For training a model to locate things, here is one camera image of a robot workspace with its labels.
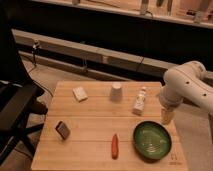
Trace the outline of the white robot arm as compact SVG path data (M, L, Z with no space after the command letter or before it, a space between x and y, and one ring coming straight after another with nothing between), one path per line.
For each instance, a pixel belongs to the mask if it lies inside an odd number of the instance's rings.
M204 83L205 66L199 61L190 61L169 68L163 76L165 85L159 93L163 107L161 123L169 124L174 109L186 98L213 116L213 87Z

